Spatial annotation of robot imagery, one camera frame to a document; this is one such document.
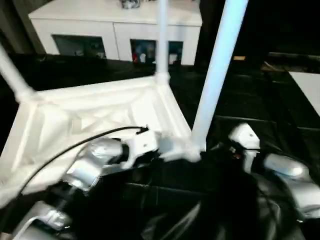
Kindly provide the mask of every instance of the silver metal part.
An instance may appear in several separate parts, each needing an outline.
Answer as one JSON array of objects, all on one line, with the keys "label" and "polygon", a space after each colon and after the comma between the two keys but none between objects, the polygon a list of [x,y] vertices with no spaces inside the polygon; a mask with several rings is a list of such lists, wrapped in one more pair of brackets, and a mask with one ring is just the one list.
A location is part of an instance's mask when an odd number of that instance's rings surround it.
[{"label": "silver metal part", "polygon": [[62,180],[87,192],[104,174],[104,167],[108,166],[110,160],[120,158],[122,154],[122,143],[117,140],[106,137],[93,140],[62,177]]},{"label": "silver metal part", "polygon": [[12,240],[21,239],[20,237],[26,232],[26,230],[35,220],[40,220],[44,224],[57,231],[62,230],[71,223],[71,219],[67,214],[56,210],[53,206],[50,206],[43,201],[38,201],[24,216],[18,227],[14,230],[12,234]]},{"label": "silver metal part", "polygon": [[264,167],[291,179],[310,180],[307,166],[287,156],[269,154],[264,160]]},{"label": "silver metal part", "polygon": [[42,229],[38,229],[34,226],[29,226],[19,238],[13,238],[14,240],[58,240],[57,237],[46,233]]},{"label": "silver metal part", "polygon": [[284,182],[302,220],[320,218],[320,187],[311,179],[307,166],[287,156],[269,154],[264,167]]},{"label": "silver metal part", "polygon": [[278,175],[287,186],[302,220],[320,218],[320,187],[312,180],[301,181]]}]

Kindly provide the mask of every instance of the black wire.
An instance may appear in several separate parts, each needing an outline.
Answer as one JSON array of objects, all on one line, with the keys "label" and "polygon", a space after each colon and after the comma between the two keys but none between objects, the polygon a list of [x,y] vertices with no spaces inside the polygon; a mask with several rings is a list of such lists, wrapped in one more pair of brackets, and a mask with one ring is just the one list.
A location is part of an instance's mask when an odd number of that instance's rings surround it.
[{"label": "black wire", "polygon": [[12,210],[14,209],[14,207],[16,206],[19,198],[22,197],[23,195],[23,191],[25,190],[25,188],[27,187],[27,185],[30,183],[30,181],[39,173],[41,172],[46,166],[48,166],[50,163],[52,163],[54,160],[56,160],[57,158],[59,158],[60,156],[62,156],[63,154],[69,152],[70,150],[82,145],[82,144],[85,144],[87,142],[90,142],[94,139],[97,139],[97,138],[100,138],[100,137],[103,137],[105,135],[108,135],[108,134],[112,134],[112,133],[115,133],[115,132],[119,132],[119,131],[122,131],[122,130],[128,130],[128,129],[140,129],[140,130],[144,130],[146,129],[145,127],[141,127],[141,126],[124,126],[124,127],[119,127],[119,128],[115,128],[115,129],[112,129],[112,130],[108,130],[108,131],[104,131],[102,133],[99,133],[97,135],[94,135],[94,136],[91,136],[91,137],[88,137],[87,139],[85,140],[82,140],[72,146],[69,146],[68,148],[66,148],[65,150],[59,152],[58,154],[56,154],[54,157],[52,157],[51,159],[49,159],[45,164],[43,164],[41,167],[39,167],[33,174],[31,177],[28,178],[28,180],[24,183],[24,185],[22,186],[22,188],[20,189],[20,191],[18,192],[17,196],[11,201],[11,203],[9,204],[9,206],[6,208],[6,210],[4,211],[4,214],[3,214],[3,217],[1,219],[1,222],[0,222],[0,238],[3,236],[3,232],[5,230],[5,226],[6,226],[6,223],[9,219],[9,216],[12,212]]},{"label": "black wire", "polygon": [[278,239],[278,237],[280,236],[279,235],[280,234],[280,226],[279,226],[279,219],[277,218],[277,214],[272,207],[272,203],[270,202],[270,197],[260,187],[257,187],[257,188],[258,188],[258,191],[263,196],[263,198],[266,200],[266,204],[269,209],[269,213],[271,214],[271,216],[274,220],[274,224],[275,224],[275,238]]}]

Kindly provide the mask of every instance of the white frame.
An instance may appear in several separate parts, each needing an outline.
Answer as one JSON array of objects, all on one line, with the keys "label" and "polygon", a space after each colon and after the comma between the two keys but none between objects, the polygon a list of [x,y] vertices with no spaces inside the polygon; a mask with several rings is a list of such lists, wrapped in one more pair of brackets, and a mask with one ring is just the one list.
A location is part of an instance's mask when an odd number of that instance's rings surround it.
[{"label": "white frame", "polygon": [[107,59],[119,60],[112,22],[59,19],[31,19],[31,21],[48,54],[60,54],[52,35],[90,36],[102,38]]},{"label": "white frame", "polygon": [[[114,23],[114,32],[118,46],[119,59],[132,62],[130,39],[157,40],[158,26],[156,24]],[[194,65],[200,34],[199,26],[167,26],[167,40],[183,42],[182,65]]]}]

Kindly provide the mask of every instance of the black cable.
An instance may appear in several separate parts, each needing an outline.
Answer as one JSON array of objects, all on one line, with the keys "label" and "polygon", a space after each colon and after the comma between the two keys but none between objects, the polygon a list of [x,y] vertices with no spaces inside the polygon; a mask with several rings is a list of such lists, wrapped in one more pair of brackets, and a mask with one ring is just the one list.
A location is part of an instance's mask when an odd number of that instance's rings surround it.
[{"label": "black cable", "polygon": [[85,140],[82,140],[72,146],[69,146],[68,148],[66,148],[65,150],[59,152],[58,154],[56,154],[54,157],[52,157],[51,159],[49,159],[45,164],[43,164],[41,167],[39,167],[33,174],[31,177],[28,178],[28,180],[24,183],[24,185],[22,186],[22,188],[20,189],[20,191],[18,192],[17,196],[10,202],[9,206],[6,208],[6,210],[4,211],[4,214],[3,214],[3,217],[1,218],[1,221],[0,221],[0,238],[3,236],[3,232],[5,230],[5,226],[6,226],[6,223],[9,219],[9,216],[12,212],[12,210],[14,209],[14,207],[16,206],[19,198],[22,197],[23,195],[23,191],[25,190],[25,188],[27,187],[27,185],[30,183],[30,181],[39,173],[41,172],[46,166],[48,166],[50,163],[52,163],[54,160],[56,160],[57,158],[59,158],[60,156],[62,156],[63,154],[69,152],[70,150],[82,145],[82,144],[85,144],[87,142],[90,142],[94,139],[97,139],[97,138],[100,138],[100,137],[103,137],[105,135],[108,135],[108,134],[112,134],[112,133],[115,133],[115,132],[119,132],[119,131],[122,131],[122,130],[128,130],[128,129],[140,129],[141,131],[142,130],[145,130],[146,128],[145,127],[141,127],[141,126],[124,126],[124,127],[119,127],[119,128],[115,128],[115,129],[112,129],[112,130],[108,130],[108,131],[104,131],[102,133],[99,133],[97,135],[94,135],[94,136],[91,136],[91,137],[88,137],[87,139]]}]

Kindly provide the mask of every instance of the white table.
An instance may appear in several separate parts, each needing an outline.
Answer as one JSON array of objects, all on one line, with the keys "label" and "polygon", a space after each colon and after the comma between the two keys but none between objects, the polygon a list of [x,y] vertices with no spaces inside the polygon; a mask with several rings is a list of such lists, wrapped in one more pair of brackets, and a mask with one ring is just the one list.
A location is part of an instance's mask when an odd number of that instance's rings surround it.
[{"label": "white table", "polygon": [[320,116],[320,74],[293,71],[289,73]]}]

